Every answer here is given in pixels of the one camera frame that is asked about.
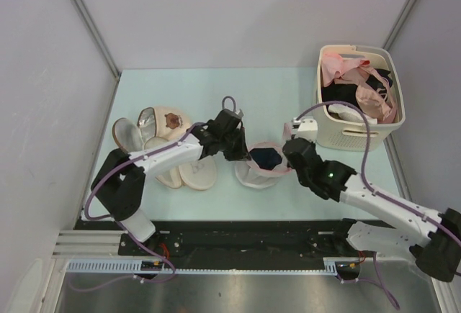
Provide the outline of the black bra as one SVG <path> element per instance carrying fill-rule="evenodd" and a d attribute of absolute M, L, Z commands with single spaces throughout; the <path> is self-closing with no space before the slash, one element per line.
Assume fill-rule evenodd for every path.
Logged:
<path fill-rule="evenodd" d="M 282 163 L 282 156 L 275 148 L 253 148 L 249 154 L 258 167 L 263 170 L 272 171 Z"/>

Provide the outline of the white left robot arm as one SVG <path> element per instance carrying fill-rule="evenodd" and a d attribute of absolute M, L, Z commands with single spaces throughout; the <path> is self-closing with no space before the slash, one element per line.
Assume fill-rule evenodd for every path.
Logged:
<path fill-rule="evenodd" d="M 140 208 L 146 177 L 158 176 L 174 167 L 222 153 L 227 161 L 250 159 L 246 147 L 243 112 L 222 109 L 216 118 L 193 124 L 184 135 L 157 148 L 125 153 L 109 153 L 91 184 L 84 214 L 96 198 L 134 239 L 134 246 L 144 255 L 158 250 L 156 227 Z"/>

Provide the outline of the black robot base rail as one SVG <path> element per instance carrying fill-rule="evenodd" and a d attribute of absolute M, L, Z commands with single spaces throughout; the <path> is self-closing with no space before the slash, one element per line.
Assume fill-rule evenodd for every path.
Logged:
<path fill-rule="evenodd" d="M 158 253 L 175 267 L 177 263 L 274 264 L 320 258 L 351 258 L 359 262 L 371 256 L 355 250 L 345 240 L 351 221 L 255 221 L 255 222 L 158 222 L 156 233 L 141 246 L 127 235 L 116 244 L 119 256 L 146 258 Z"/>

